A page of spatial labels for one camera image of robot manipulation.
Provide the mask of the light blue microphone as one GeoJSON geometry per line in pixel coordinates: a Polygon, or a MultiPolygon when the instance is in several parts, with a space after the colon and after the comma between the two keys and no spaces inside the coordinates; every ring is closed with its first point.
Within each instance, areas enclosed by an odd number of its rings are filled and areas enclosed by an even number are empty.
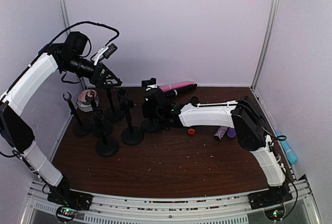
{"type": "Polygon", "coordinates": [[[276,137],[280,141],[280,144],[286,154],[286,158],[291,165],[295,165],[298,162],[298,157],[294,153],[294,151],[291,149],[287,142],[287,137],[283,134],[281,134],[279,131],[275,131],[276,137]]]}

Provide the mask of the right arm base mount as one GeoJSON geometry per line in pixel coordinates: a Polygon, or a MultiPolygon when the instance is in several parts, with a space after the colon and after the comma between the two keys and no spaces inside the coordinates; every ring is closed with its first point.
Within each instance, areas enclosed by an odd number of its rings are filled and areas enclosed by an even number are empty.
{"type": "Polygon", "coordinates": [[[293,199],[291,193],[280,191],[260,191],[250,193],[248,200],[252,210],[262,209],[269,221],[281,221],[286,215],[285,202],[293,199]]]}

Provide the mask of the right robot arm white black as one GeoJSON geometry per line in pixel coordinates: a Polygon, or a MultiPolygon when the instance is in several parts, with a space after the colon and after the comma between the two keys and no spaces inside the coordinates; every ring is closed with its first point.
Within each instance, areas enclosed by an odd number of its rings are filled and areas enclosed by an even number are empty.
{"type": "Polygon", "coordinates": [[[280,155],[274,149],[275,141],[285,141],[285,135],[274,136],[265,127],[265,120],[255,110],[248,96],[223,103],[202,104],[192,97],[187,104],[173,103],[171,97],[183,89],[163,92],[149,86],[144,95],[143,115],[155,119],[164,129],[195,126],[225,126],[236,132],[240,147],[254,155],[263,170],[269,189],[266,200],[277,204],[290,199],[291,193],[280,155]]]}

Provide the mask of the black stand of purple mic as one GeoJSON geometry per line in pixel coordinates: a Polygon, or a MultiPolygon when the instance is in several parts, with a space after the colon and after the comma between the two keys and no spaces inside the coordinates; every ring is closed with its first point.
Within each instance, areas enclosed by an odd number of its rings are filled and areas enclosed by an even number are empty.
{"type": "Polygon", "coordinates": [[[106,89],[106,96],[108,98],[109,108],[107,108],[104,112],[105,119],[111,122],[117,122],[121,120],[125,113],[120,109],[119,106],[114,105],[111,89],[106,89]]]}

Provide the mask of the black stand of blue mic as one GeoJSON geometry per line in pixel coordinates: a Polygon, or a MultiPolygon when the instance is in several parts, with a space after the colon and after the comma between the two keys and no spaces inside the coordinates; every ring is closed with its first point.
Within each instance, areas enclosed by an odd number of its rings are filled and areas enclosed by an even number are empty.
{"type": "Polygon", "coordinates": [[[105,135],[104,132],[100,133],[100,139],[95,145],[96,153],[101,157],[111,157],[119,150],[118,139],[105,135]]]}

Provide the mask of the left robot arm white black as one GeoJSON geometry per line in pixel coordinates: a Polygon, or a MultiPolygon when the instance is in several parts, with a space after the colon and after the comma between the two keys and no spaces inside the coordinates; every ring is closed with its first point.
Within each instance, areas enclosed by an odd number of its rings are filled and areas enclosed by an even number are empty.
{"type": "Polygon", "coordinates": [[[70,184],[40,150],[32,129],[21,119],[21,114],[34,93],[55,71],[74,73],[102,89],[122,84],[102,63],[117,50],[117,46],[108,42],[90,61],[82,57],[88,41],[83,33],[71,32],[65,42],[52,41],[45,45],[37,58],[1,96],[1,136],[22,156],[33,172],[55,188],[53,194],[63,205],[70,205],[75,200],[73,191],[69,190],[70,184]]]}

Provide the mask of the purple microphone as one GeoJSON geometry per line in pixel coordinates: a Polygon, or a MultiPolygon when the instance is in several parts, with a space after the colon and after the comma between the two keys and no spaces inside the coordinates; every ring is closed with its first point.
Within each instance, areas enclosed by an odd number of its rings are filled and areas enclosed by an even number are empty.
{"type": "Polygon", "coordinates": [[[235,131],[235,129],[234,128],[229,128],[228,130],[227,130],[227,136],[229,137],[229,138],[234,138],[234,137],[236,137],[236,131],[235,131]]]}

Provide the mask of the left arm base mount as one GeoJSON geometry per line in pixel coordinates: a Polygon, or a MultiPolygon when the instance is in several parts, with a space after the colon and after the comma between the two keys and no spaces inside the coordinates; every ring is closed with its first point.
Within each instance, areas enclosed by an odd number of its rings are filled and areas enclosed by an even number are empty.
{"type": "Polygon", "coordinates": [[[56,209],[56,218],[63,223],[73,221],[79,211],[88,211],[92,203],[93,195],[78,191],[70,191],[67,198],[56,193],[50,192],[47,200],[59,205],[56,209]]]}

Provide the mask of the pink microphone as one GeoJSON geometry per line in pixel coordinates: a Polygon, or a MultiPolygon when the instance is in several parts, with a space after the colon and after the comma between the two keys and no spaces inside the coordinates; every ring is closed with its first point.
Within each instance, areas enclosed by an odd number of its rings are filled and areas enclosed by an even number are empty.
{"type": "Polygon", "coordinates": [[[182,88],[182,87],[193,85],[193,84],[194,84],[194,81],[182,81],[182,82],[177,82],[177,83],[173,83],[173,84],[162,85],[159,88],[163,92],[167,92],[170,90],[182,88]]]}

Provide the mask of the black stand of glitter mic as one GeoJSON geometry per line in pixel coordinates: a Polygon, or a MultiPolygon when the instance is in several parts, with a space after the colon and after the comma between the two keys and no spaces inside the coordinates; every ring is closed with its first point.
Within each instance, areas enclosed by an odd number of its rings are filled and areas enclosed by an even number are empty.
{"type": "Polygon", "coordinates": [[[124,112],[128,127],[121,133],[121,140],[129,146],[138,145],[144,139],[144,132],[141,128],[133,126],[131,109],[134,107],[133,99],[129,97],[127,91],[123,88],[118,90],[118,102],[120,109],[124,112]]]}

